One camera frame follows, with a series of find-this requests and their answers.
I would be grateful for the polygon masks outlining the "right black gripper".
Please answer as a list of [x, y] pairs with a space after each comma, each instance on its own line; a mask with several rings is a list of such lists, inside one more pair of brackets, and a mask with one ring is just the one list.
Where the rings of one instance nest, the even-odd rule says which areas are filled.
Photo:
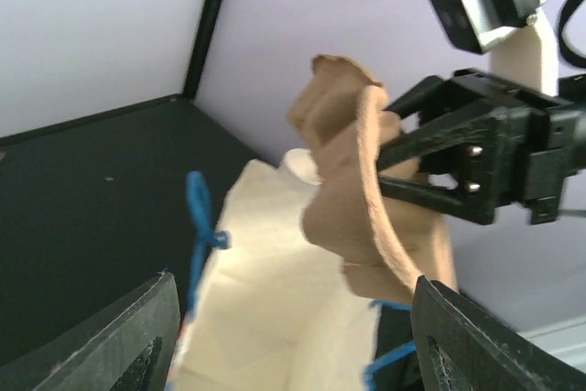
[[379, 173], [382, 194], [480, 225], [514, 203], [529, 210], [532, 224], [556, 221], [565, 179], [585, 168], [584, 76], [559, 80], [559, 91], [547, 96], [485, 72], [456, 71], [451, 110], [477, 107], [481, 115], [447, 115], [384, 144], [376, 169], [453, 147], [457, 185]]

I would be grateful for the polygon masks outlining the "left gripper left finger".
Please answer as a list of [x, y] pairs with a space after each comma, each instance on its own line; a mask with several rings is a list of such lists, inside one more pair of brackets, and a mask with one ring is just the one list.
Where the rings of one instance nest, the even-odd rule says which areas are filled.
[[57, 339], [33, 390], [163, 390], [179, 330], [163, 272]]

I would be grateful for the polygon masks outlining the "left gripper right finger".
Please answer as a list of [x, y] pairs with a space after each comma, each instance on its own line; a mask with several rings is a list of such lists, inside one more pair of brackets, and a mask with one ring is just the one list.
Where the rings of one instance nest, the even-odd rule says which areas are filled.
[[411, 326], [427, 390], [582, 391], [585, 374], [439, 281], [418, 278]]

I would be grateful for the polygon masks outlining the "blue checkered paper bag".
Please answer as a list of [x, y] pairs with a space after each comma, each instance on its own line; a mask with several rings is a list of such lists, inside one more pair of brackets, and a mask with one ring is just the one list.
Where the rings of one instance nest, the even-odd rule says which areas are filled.
[[354, 296], [341, 259], [306, 241], [320, 185], [305, 149], [278, 168], [250, 161], [228, 192], [193, 322], [179, 343], [176, 390], [361, 390], [379, 311]]

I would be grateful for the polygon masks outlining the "brown pulp cup carrier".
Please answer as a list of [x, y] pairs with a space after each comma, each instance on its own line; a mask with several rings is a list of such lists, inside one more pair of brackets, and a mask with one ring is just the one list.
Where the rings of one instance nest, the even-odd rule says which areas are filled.
[[385, 110], [385, 86], [343, 56], [318, 55], [311, 69], [288, 110], [320, 178], [303, 213], [306, 239], [342, 258], [345, 280], [359, 297], [409, 305], [420, 276], [456, 289], [444, 217], [379, 188], [380, 147], [403, 134], [400, 117]]

